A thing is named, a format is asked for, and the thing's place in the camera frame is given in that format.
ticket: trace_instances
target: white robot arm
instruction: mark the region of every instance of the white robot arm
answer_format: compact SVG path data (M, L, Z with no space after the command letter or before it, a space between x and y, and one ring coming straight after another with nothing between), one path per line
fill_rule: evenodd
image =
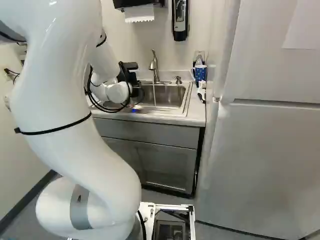
M132 85L129 89L126 82L118 82L120 68L113 50L107 42L105 31L92 53L90 63L94 72L91 76L90 90L100 101L111 101L116 104L125 102L130 97Z
M25 139L60 173L38 198L36 215L48 231L79 240L125 240L137 223L141 184L134 170L102 140L83 91L90 63L94 93L103 100L119 73L108 44L96 48L102 30L99 0L0 0L1 40L28 42L10 108Z

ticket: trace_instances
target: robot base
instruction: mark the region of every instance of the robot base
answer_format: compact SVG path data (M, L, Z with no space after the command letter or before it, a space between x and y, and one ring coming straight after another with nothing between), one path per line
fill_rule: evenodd
M141 202L139 211L144 220L146 240L196 240L196 216L193 205ZM143 240L138 214L136 219L132 233L126 240Z

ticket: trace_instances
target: soap dispenser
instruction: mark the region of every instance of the soap dispenser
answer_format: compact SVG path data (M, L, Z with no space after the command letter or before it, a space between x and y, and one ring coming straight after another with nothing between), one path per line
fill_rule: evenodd
M172 32L176 42L185 41L189 35L189 1L172 0Z

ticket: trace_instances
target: blue cup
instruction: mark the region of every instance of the blue cup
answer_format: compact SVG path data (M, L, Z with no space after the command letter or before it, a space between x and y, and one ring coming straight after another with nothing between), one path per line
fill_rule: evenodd
M194 79L196 87L199 87L200 81L206 81L207 79L207 65L195 65L192 70L194 72Z

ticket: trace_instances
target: white refrigerator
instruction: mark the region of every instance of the white refrigerator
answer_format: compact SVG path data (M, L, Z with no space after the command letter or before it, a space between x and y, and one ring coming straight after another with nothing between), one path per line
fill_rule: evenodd
M229 0L208 82L200 221L286 240L320 229L320 50L283 48L300 1L315 3Z

